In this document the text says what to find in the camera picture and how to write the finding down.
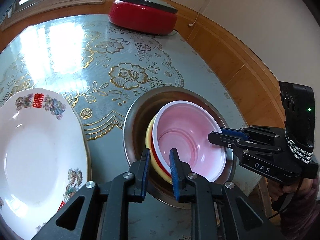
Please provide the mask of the person right hand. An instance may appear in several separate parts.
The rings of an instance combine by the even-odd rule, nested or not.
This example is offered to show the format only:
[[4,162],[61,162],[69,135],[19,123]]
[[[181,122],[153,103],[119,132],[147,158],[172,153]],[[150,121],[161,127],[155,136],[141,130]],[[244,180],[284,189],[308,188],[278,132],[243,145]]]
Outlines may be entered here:
[[304,178],[301,184],[297,182],[289,186],[281,186],[279,183],[267,179],[268,193],[273,202],[278,200],[278,198],[283,194],[289,194],[293,192],[297,192],[300,195],[308,194],[312,189],[314,181],[314,179]]

